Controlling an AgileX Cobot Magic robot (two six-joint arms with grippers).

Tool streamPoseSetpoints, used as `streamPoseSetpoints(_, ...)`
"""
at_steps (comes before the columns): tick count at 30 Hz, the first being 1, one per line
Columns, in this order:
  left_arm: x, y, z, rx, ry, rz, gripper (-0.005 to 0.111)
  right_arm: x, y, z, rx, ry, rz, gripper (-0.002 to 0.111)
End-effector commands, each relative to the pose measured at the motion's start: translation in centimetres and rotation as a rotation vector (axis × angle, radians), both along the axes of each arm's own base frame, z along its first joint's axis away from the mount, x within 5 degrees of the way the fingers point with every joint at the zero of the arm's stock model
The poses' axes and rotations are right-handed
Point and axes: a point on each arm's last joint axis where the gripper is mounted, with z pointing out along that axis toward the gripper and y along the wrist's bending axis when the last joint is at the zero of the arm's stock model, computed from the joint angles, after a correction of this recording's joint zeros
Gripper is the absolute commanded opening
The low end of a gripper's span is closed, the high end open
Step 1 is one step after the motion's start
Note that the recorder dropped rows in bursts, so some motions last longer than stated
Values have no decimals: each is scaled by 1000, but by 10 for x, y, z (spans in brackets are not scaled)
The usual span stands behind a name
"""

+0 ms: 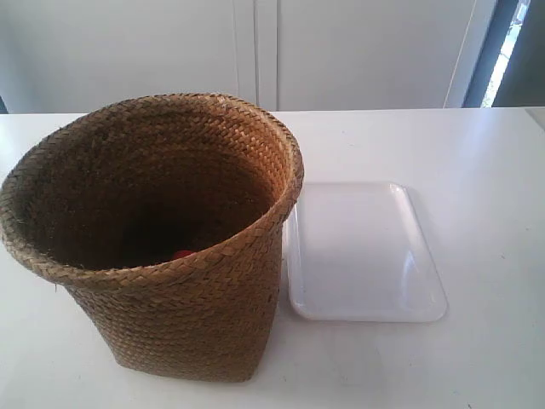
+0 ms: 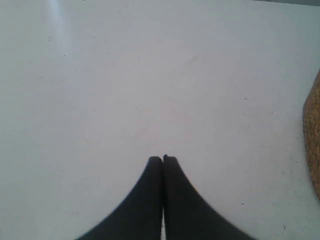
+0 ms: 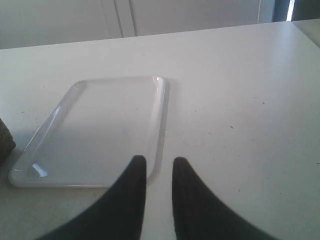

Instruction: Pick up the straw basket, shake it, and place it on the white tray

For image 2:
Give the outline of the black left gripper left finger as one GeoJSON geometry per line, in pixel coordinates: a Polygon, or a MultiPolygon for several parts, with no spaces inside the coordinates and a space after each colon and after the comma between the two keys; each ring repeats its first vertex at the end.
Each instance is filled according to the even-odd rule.
{"type": "Polygon", "coordinates": [[[119,206],[81,240],[160,240],[163,219],[163,162],[148,159],[139,180],[119,206]]]}

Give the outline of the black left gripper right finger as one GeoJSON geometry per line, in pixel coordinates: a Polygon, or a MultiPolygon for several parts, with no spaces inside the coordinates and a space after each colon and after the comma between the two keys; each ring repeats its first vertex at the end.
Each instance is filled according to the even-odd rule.
{"type": "Polygon", "coordinates": [[[167,240],[251,240],[199,195],[174,156],[163,156],[163,209],[167,240]]]}

